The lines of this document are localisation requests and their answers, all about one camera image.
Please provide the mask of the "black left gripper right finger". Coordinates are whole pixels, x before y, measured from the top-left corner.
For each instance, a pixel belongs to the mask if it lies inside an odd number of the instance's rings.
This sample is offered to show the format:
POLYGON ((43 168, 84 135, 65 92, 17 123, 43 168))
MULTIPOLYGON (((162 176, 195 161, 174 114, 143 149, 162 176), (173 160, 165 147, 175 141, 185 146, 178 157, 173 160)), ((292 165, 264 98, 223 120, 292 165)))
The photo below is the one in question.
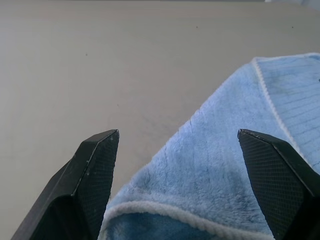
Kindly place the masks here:
POLYGON ((237 137, 275 240, 320 240, 320 175, 282 139, 248 129, 237 137))

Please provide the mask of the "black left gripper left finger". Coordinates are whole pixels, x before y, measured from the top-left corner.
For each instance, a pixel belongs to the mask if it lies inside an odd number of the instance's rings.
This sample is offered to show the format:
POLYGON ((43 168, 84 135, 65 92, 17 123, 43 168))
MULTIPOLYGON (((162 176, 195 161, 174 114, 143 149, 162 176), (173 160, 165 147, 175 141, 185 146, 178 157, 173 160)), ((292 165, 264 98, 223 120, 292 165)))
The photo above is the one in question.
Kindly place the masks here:
POLYGON ((84 140, 48 181, 11 240, 97 240, 119 138, 111 129, 84 140))

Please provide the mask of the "light blue fluffy towel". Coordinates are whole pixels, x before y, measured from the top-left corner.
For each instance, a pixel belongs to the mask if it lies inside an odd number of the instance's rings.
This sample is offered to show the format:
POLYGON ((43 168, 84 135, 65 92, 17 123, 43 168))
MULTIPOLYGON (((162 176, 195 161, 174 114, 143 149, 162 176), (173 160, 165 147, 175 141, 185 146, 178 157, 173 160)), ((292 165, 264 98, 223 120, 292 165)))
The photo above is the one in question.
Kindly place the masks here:
POLYGON ((320 174, 320 53, 234 72, 107 204, 97 240, 274 240, 240 129, 288 142, 320 174))

